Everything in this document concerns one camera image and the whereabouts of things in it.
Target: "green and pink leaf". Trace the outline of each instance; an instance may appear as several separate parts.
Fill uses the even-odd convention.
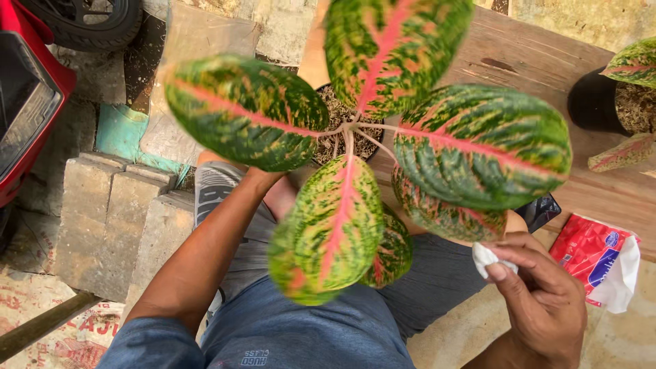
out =
[[[325,51],[333,89],[366,118],[386,118],[425,97],[469,26],[471,0],[333,1]]]
[[[357,282],[371,266],[384,230],[373,171],[355,155],[326,163],[298,193],[285,227],[293,235],[272,238],[272,244],[293,255],[294,278],[276,280],[286,296],[303,303],[295,298],[299,291],[329,293]]]
[[[593,172],[626,167],[644,162],[653,153],[654,133],[638,133],[616,147],[588,159],[588,168]]]
[[[383,203],[385,231],[378,245],[376,256],[360,283],[373,288],[383,288],[401,278],[412,265],[412,238],[405,224],[394,211]]]
[[[638,41],[622,49],[601,74],[617,81],[656,89],[656,37]]]
[[[242,56],[210,56],[174,66],[165,96],[198,143],[265,171],[307,163],[329,123],[328,109],[305,81]]]
[[[414,184],[396,165],[392,188],[406,215],[428,232],[450,240],[495,241],[506,229],[505,210],[474,210],[432,197]]]
[[[455,206],[520,207],[560,186],[571,167],[567,122],[515,90],[453,85],[406,112],[394,135],[399,165]]]

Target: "man's hand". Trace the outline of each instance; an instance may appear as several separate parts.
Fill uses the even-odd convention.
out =
[[[514,274],[503,264],[486,267],[490,280],[506,299],[510,341],[550,368],[579,365],[587,324],[585,290],[528,233],[507,234],[502,242],[485,244],[499,258],[519,267]]]

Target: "red motorcycle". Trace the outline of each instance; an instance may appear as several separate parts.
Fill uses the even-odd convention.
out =
[[[0,0],[0,233],[75,87],[75,72],[45,45],[119,50],[136,36],[141,16],[139,0]]]

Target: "plant pot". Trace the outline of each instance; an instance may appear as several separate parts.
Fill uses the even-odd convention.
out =
[[[599,74],[605,67],[579,79],[567,96],[572,122],[588,131],[620,133],[630,137],[617,117],[615,88],[617,81]]]
[[[321,87],[318,87],[317,89],[315,89],[315,91],[317,91],[317,93],[319,93],[319,91],[321,91],[326,86],[330,86],[330,83],[326,83],[325,85],[322,85]],[[382,121],[382,124],[385,124],[385,119],[381,119],[381,121]],[[385,130],[383,129],[382,133],[380,134],[380,137],[377,141],[382,144],[382,141],[383,141],[384,138],[385,138]],[[365,159],[365,162],[369,162],[369,160],[371,160],[374,156],[376,156],[376,154],[378,154],[379,150],[380,150],[380,147],[378,145],[376,145],[376,148],[373,150],[371,155],[369,155],[369,157],[367,159]],[[312,158],[312,162],[315,163],[318,166],[321,166],[321,164],[319,164],[319,162],[317,162],[314,158]]]

